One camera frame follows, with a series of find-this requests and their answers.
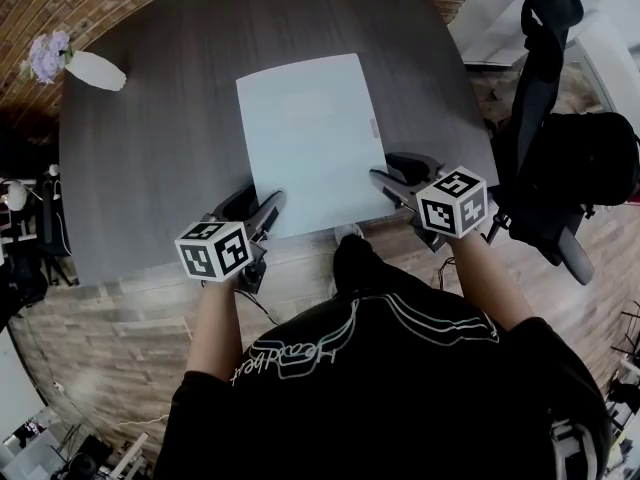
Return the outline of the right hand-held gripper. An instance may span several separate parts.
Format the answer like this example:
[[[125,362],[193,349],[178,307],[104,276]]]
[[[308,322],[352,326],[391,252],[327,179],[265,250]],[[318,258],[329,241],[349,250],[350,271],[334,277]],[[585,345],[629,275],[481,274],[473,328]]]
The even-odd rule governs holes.
[[[395,207],[415,207],[416,233],[431,251],[438,252],[448,238],[463,238],[487,218],[486,181],[465,167],[438,178],[443,164],[430,156],[395,152],[385,159],[404,182],[379,169],[369,170],[370,181]]]

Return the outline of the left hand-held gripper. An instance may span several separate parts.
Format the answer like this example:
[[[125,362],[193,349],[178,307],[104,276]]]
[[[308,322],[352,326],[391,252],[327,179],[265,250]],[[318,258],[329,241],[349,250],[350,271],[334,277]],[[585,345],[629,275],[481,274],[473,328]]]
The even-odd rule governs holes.
[[[269,235],[285,203],[284,192],[278,190],[258,206],[255,185],[248,184],[189,224],[174,240],[186,275],[214,283],[236,279],[241,291],[257,294],[266,272],[266,249],[260,241]]]

